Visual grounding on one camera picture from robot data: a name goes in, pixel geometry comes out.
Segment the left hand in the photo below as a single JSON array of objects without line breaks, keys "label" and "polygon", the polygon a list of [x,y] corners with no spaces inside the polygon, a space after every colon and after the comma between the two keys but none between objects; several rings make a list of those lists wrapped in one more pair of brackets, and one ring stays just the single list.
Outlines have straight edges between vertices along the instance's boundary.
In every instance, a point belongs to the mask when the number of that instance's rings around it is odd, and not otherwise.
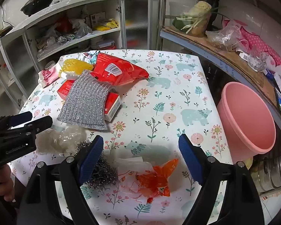
[{"label": "left hand", "polygon": [[0,167],[0,196],[7,202],[14,200],[13,180],[11,179],[11,169],[5,164]]}]

